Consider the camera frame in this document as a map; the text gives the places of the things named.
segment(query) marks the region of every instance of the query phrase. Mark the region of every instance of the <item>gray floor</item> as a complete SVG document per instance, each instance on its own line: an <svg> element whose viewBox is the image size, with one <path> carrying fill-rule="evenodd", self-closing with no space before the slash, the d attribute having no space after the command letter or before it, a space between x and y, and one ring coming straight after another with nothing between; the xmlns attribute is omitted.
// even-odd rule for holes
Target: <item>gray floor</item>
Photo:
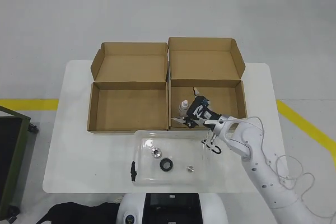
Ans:
<svg viewBox="0 0 336 224"><path fill-rule="evenodd" d="M0 0L0 98L58 98L66 63L92 59L101 42L166 42L169 36L235 38L246 62L270 66L276 98L336 141L336 0ZM35 223L56 203L97 205L119 196L45 193L55 112L23 113L41 131L30 142L21 170L17 223ZM308 205L331 214L336 173L329 152L286 118L280 121L287 154L316 176ZM297 191L306 185L308 180ZM221 197L231 223L274 223L260 196Z"/></svg>

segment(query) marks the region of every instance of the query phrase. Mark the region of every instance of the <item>black bag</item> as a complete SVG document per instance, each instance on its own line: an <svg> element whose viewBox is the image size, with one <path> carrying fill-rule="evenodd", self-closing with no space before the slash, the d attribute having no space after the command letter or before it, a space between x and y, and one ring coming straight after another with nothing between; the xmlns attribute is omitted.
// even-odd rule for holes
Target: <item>black bag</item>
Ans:
<svg viewBox="0 0 336 224"><path fill-rule="evenodd" d="M56 204L37 224L115 224L118 208L119 204L107 202L93 207L73 202Z"/></svg>

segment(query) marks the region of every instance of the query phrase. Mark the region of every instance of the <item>transparent bin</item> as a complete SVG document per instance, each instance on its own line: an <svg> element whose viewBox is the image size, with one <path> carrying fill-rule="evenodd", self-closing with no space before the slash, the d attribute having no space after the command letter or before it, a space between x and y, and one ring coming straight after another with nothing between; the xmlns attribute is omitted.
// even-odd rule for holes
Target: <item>transparent bin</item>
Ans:
<svg viewBox="0 0 336 224"><path fill-rule="evenodd" d="M209 152L201 143L207 131L138 130L135 136L133 161L137 172L135 185L199 185L208 181ZM158 147L161 156L155 158L152 149ZM161 160L173 162L170 171L160 168Z"/></svg>

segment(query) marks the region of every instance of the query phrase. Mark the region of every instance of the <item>cardboard box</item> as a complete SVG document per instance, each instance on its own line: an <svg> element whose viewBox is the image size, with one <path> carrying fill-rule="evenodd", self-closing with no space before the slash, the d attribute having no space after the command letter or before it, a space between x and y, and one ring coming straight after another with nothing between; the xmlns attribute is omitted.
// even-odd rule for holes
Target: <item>cardboard box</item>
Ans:
<svg viewBox="0 0 336 224"><path fill-rule="evenodd" d="M194 100L193 87L211 101L211 109L236 118L246 117L241 76L245 63L232 38L169 38L170 118L179 104ZM169 119L172 128L187 128Z"/></svg>
<svg viewBox="0 0 336 224"><path fill-rule="evenodd" d="M166 43L102 43L92 62L87 130L167 130Z"/></svg>

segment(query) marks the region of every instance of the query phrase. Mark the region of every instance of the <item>box lid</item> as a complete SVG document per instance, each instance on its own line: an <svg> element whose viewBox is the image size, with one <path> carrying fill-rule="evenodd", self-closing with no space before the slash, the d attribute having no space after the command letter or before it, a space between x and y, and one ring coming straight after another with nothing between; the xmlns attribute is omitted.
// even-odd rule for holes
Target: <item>box lid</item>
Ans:
<svg viewBox="0 0 336 224"><path fill-rule="evenodd" d="M91 65L96 82L165 82L166 43L101 44Z"/></svg>
<svg viewBox="0 0 336 224"><path fill-rule="evenodd" d="M172 80L240 80L245 63L232 38L169 38Z"/></svg>

